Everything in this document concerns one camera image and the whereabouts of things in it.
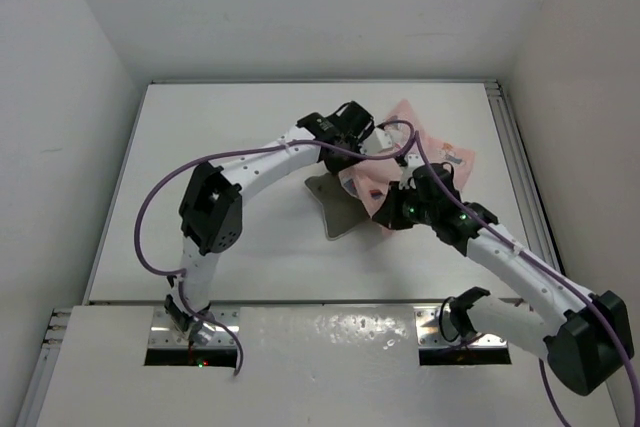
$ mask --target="pink cloth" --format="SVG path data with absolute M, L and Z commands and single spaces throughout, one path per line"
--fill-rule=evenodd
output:
M 413 124 L 420 134 L 422 145 L 430 162 L 449 162 L 453 166 L 453 184 L 456 189 L 462 191 L 471 175 L 475 152 L 430 137 L 407 100 L 400 101 L 385 121 L 396 119 L 407 120 Z M 399 150 L 409 139 L 409 128 L 405 125 L 390 125 L 385 127 L 385 131 L 389 133 L 394 143 L 393 148 L 385 153 Z M 417 146 L 414 145 L 410 153 L 419 155 Z M 384 203 L 389 191 L 389 182 L 399 181 L 401 176 L 402 171 L 393 159 L 365 160 L 339 173 L 340 182 L 344 189 L 362 201 L 370 217 L 373 217 L 373 214 Z

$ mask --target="gray wall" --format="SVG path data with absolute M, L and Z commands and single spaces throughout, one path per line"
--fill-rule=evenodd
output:
M 0 425 L 81 301 L 139 92 L 84 0 L 0 0 Z
M 496 77 L 541 0 L 87 0 L 136 78 Z
M 639 34 L 640 0 L 546 0 L 509 87 L 566 269 L 625 299 L 636 342 Z M 631 425 L 624 373 L 610 389 Z

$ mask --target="wall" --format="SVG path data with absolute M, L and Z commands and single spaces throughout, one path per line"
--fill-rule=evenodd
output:
M 639 32 L 640 0 L 546 0 L 509 86 L 566 269 L 625 299 L 636 344 Z M 610 390 L 631 425 L 623 373 Z
M 501 77 L 540 0 L 87 0 L 152 78 Z
M 0 0 L 0 425 L 86 285 L 139 92 L 84 0 Z

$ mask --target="white wall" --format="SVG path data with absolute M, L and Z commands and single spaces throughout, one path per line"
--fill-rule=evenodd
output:
M 509 90 L 566 269 L 625 299 L 637 348 L 640 0 L 546 0 Z M 610 389 L 631 425 L 623 373 Z
M 84 0 L 0 0 L 0 425 L 80 302 L 139 92 Z
M 501 77 L 540 0 L 87 0 L 137 78 Z

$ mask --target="folded cloth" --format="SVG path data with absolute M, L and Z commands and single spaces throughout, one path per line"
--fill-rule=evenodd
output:
M 453 166 L 453 184 L 456 189 L 462 191 L 469 175 L 471 175 L 475 152 L 430 137 L 407 100 L 400 101 L 385 119 L 385 121 L 393 120 L 406 120 L 414 126 L 416 132 L 420 134 L 422 145 L 430 162 L 448 162 Z M 409 140 L 410 130 L 406 125 L 391 124 L 384 129 L 393 140 L 393 147 L 385 153 L 398 151 Z M 415 145 L 409 152 L 419 155 Z M 341 171 L 338 175 L 343 188 L 352 196 L 359 198 L 369 217 L 373 217 L 387 197 L 389 182 L 399 181 L 402 177 L 402 171 L 393 159 L 365 160 Z

